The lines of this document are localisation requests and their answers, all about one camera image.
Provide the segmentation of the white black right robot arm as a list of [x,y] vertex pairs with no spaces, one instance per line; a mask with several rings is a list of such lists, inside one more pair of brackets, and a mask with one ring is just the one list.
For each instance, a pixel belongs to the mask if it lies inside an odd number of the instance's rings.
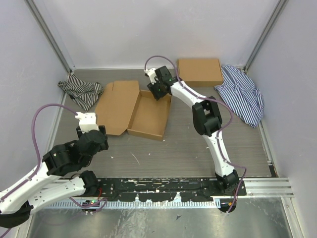
[[218,191],[225,196],[236,192],[240,179],[224,145],[220,131],[222,117],[215,98],[197,93],[180,78],[173,77],[166,66],[145,68],[144,73],[150,80],[147,87],[156,100],[169,94],[191,108],[194,129],[206,141],[214,162]]

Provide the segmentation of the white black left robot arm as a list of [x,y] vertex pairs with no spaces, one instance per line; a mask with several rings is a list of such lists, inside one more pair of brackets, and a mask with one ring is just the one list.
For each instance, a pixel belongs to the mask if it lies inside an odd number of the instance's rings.
[[77,132],[78,139],[54,146],[27,175],[0,193],[0,226],[11,229],[26,222],[30,215],[57,201],[73,196],[93,197],[100,185],[93,171],[83,171],[62,185],[45,186],[68,173],[90,165],[92,158],[108,149],[106,128]]

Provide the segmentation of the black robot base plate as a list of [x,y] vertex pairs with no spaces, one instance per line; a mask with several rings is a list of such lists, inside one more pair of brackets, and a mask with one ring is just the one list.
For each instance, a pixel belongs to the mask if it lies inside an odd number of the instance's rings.
[[180,195],[181,202],[213,201],[214,196],[233,196],[237,185],[220,189],[214,178],[99,178],[94,193],[83,197],[101,197],[108,201],[141,202],[173,201]]

